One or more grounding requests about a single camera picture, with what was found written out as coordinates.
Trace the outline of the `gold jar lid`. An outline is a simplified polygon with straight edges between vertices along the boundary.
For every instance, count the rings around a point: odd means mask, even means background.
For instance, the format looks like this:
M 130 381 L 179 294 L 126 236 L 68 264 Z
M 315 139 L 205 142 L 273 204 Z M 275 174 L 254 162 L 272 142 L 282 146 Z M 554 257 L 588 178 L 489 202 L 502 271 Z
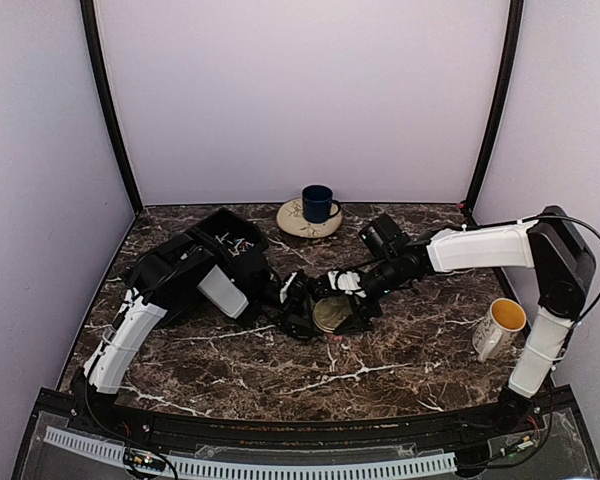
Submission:
M 326 333 L 333 333 L 351 315 L 347 296 L 323 298 L 316 303 L 312 313 L 314 324 Z

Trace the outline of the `black three-compartment candy tray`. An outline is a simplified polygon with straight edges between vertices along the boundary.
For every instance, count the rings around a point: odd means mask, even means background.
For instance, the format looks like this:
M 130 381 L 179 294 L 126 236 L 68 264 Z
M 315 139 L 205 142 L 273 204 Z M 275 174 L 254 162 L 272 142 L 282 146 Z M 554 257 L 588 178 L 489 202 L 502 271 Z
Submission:
M 268 247 L 258 226 L 220 208 L 143 254 L 129 284 L 144 305 L 166 311 L 158 327 L 205 301 L 246 327 L 259 316 L 258 303 L 273 284 Z

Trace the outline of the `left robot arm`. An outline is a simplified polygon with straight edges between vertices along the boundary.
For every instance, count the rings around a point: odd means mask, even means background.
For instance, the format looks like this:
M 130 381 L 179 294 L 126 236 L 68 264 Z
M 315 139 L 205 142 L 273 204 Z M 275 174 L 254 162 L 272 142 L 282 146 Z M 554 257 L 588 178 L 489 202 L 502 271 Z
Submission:
M 269 267 L 265 244 L 231 234 L 184 233 L 143 254 L 126 278 L 122 305 L 80 376 L 86 389 L 118 393 L 131 361 L 157 327 L 208 301 L 225 316 L 247 323 L 277 309 L 275 324 L 297 338 L 313 331 L 305 321 L 307 277 L 280 279 Z

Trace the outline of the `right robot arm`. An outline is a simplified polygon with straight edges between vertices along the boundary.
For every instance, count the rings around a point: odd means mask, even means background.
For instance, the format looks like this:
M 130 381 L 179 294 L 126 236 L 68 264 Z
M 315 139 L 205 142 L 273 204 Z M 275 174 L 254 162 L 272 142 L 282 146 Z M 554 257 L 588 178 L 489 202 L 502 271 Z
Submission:
M 582 231 L 600 242 L 600 232 L 556 206 L 517 220 L 452 225 L 418 237 L 403 232 L 392 218 L 377 218 L 359 236 L 374 258 L 370 270 L 331 271 L 331 291 L 375 301 L 425 277 L 473 269 L 525 269 L 534 273 L 537 312 L 521 356 L 508 380 L 517 395 L 490 413 L 501 434 L 514 432 L 529 416 L 525 398 L 533 397 L 563 359 L 576 327 L 600 302 L 590 293 L 597 260 Z

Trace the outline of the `beige ceramic plate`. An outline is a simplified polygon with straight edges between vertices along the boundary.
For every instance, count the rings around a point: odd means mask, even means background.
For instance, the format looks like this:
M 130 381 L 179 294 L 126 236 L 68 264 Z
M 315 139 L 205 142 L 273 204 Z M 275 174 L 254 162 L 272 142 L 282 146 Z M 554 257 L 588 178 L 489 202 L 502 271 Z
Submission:
M 305 239 L 328 237 L 339 229 L 342 221 L 341 208 L 335 204 L 331 206 L 331 217 L 326 222 L 307 221 L 303 215 L 303 203 L 300 197 L 284 203 L 276 215 L 276 223 L 283 232 Z

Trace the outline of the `dark blue mug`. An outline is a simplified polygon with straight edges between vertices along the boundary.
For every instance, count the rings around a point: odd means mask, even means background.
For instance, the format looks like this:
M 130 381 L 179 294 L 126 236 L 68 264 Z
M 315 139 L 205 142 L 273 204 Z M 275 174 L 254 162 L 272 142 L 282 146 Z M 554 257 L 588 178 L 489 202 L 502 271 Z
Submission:
M 309 185 L 302 190 L 303 217 L 309 223 L 321 224 L 341 212 L 341 204 L 333 191 L 324 185 Z

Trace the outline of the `white mug yellow inside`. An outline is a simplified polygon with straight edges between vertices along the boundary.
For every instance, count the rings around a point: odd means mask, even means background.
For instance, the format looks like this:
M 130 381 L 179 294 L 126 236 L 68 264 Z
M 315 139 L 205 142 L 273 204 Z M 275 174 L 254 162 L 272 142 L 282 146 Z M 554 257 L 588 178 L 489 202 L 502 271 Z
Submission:
M 472 345 L 481 363 L 506 355 L 527 324 L 524 309 L 507 298 L 494 300 L 477 323 Z

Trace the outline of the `right black frame post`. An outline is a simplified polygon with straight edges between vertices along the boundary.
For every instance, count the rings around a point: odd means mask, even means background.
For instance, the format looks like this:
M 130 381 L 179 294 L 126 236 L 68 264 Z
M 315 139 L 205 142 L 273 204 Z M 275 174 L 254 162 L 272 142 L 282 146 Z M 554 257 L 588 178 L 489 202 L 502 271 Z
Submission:
M 466 197 L 462 202 L 463 213 L 466 217 L 470 217 L 477 206 L 495 148 L 514 69 L 523 12 L 523 0 L 511 0 L 509 2 L 508 17 L 493 98 L 471 181 Z

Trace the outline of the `black frame post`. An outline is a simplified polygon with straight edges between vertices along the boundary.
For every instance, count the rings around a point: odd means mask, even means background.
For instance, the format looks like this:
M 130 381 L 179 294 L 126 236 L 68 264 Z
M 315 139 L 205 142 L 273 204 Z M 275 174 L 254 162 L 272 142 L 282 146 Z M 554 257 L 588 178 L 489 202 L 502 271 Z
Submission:
M 79 5 L 92 75 L 109 141 L 132 211 L 135 215 L 139 215 L 143 211 L 144 205 L 118 122 L 96 18 L 96 4 L 92 0 L 80 0 Z
M 508 17 L 493 98 L 471 181 L 466 197 L 462 202 L 463 213 L 466 217 L 470 217 L 477 206 L 495 148 L 514 69 L 523 12 L 523 0 L 511 0 L 509 2 Z

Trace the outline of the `left black frame post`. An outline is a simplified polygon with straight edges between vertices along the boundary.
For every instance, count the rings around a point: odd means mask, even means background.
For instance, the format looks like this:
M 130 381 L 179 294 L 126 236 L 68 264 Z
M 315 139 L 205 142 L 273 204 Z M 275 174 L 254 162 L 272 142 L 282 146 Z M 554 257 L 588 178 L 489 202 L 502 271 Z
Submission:
M 132 211 L 135 215 L 139 215 L 143 211 L 144 205 L 118 122 L 96 18 L 96 4 L 92 0 L 80 0 L 79 5 L 92 75 L 109 141 Z

